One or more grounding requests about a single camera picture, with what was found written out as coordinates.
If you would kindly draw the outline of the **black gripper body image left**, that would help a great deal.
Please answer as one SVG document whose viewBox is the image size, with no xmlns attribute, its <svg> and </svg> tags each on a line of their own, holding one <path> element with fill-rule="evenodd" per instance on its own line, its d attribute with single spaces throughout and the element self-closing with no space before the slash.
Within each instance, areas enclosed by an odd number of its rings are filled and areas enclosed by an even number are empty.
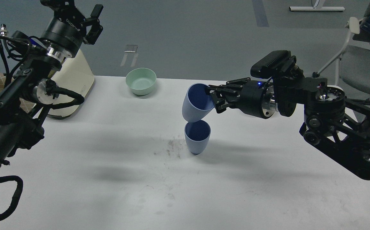
<svg viewBox="0 0 370 230">
<path fill-rule="evenodd" d="M 103 31 L 99 23 L 91 22 L 75 6 L 74 0 L 41 0 L 53 10 L 53 19 L 42 34 L 42 39 L 64 48 L 74 58 L 81 44 L 94 45 Z"/>
</svg>

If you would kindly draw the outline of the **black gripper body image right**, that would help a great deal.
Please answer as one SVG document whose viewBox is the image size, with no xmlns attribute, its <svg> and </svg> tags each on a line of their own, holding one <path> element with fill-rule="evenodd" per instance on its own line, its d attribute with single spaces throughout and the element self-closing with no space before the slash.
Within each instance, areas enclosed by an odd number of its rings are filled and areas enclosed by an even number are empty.
<svg viewBox="0 0 370 230">
<path fill-rule="evenodd" d="M 272 83 L 249 81 L 243 85 L 236 101 L 230 106 L 244 114 L 268 119 L 276 112 L 276 100 Z"/>
</svg>

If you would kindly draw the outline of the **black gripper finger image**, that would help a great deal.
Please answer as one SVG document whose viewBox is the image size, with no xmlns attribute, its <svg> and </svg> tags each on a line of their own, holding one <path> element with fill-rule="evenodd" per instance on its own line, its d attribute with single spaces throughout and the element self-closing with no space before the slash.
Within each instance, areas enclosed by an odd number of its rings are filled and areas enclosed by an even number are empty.
<svg viewBox="0 0 370 230">
<path fill-rule="evenodd" d="M 241 78 L 238 80 L 229 80 L 226 84 L 221 84 L 218 86 L 215 85 L 208 85 L 204 92 L 207 95 L 212 93 L 220 93 L 220 94 L 230 94 L 231 96 L 237 96 L 241 93 L 242 89 L 244 88 L 245 84 L 251 81 L 250 77 Z"/>
<path fill-rule="evenodd" d="M 223 113 L 227 108 L 236 109 L 235 103 L 230 101 L 226 96 L 211 95 L 217 114 Z"/>
<path fill-rule="evenodd" d="M 103 10 L 104 6 L 102 4 L 96 4 L 90 14 L 91 22 L 99 23 L 99 16 Z"/>
</svg>

